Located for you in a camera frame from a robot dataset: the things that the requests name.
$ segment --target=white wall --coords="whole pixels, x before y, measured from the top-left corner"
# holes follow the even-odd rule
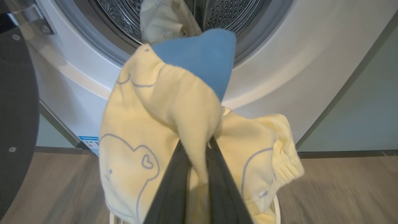
[[[345,94],[298,143],[298,151],[398,149],[398,16],[361,63]]]

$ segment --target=wooden floor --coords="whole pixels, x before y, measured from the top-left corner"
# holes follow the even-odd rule
[[[398,223],[398,156],[302,159],[278,192],[282,223]],[[1,224],[109,223],[94,155],[35,153]]]

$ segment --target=yellow garment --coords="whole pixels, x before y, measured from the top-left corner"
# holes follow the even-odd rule
[[[140,30],[142,41],[149,44],[202,34],[184,0],[144,0]]]
[[[223,108],[200,78],[165,64],[149,45],[138,48],[121,70],[101,125],[108,208],[142,223],[181,139],[194,168],[187,222],[207,223],[205,145],[213,134],[253,219],[274,222],[269,206],[276,191],[304,173],[286,118],[243,118]]]

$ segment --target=door hinge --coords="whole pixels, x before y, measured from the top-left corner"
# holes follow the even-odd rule
[[[36,4],[32,4],[22,10],[9,12],[8,16],[16,26],[29,23],[31,25],[38,26],[43,34],[54,34],[50,24],[47,22],[40,8]]]

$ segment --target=white cloth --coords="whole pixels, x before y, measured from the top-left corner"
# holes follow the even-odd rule
[[[202,33],[184,0],[144,0],[140,30],[142,41],[151,45]]]

